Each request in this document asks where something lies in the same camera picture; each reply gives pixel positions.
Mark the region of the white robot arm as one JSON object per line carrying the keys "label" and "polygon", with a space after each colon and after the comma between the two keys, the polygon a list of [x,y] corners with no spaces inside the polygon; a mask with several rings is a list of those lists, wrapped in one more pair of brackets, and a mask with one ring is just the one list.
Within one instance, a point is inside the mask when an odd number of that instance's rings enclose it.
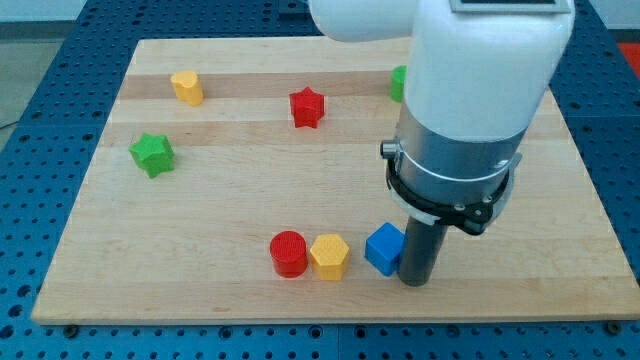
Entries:
{"label": "white robot arm", "polygon": [[481,234],[508,200],[518,146],[571,37],[571,1],[308,4],[341,42],[407,37],[395,136],[380,146],[396,201],[416,220]]}

